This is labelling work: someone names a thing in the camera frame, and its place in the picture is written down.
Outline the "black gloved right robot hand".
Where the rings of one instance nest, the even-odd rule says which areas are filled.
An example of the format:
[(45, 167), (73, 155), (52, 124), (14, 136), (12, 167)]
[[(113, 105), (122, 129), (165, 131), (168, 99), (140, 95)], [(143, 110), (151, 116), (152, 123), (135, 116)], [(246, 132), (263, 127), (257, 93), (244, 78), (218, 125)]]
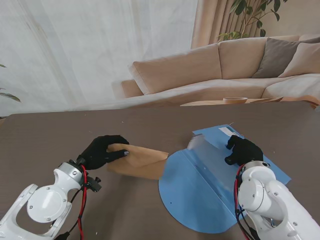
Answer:
[(242, 166), (252, 161), (264, 161), (262, 150), (246, 138), (232, 135), (226, 148), (232, 150), (232, 153), (224, 159), (230, 166), (235, 164)]

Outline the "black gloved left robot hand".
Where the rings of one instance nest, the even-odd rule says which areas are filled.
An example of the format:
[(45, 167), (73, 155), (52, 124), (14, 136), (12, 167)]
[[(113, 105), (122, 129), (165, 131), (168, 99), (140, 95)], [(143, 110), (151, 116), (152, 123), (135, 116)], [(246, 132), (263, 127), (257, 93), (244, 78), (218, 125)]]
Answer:
[(86, 170), (97, 170), (129, 154), (126, 149), (108, 152), (108, 147), (113, 144), (129, 145), (130, 143), (121, 135), (98, 136), (78, 156), (76, 163), (83, 165)]

